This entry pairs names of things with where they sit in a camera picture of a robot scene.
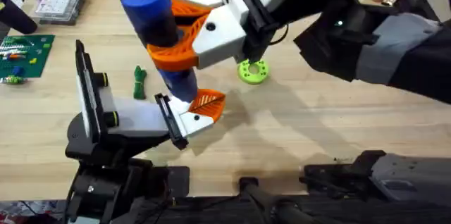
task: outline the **green gear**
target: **green gear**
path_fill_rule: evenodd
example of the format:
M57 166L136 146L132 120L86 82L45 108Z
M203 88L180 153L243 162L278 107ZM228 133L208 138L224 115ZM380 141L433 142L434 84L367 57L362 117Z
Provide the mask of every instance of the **green gear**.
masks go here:
M251 73L249 67L256 65L258 68L257 73ZM260 84L269 75L269 67L265 61L257 61L254 64L249 64L249 60L243 61L238 66L238 76L247 84Z

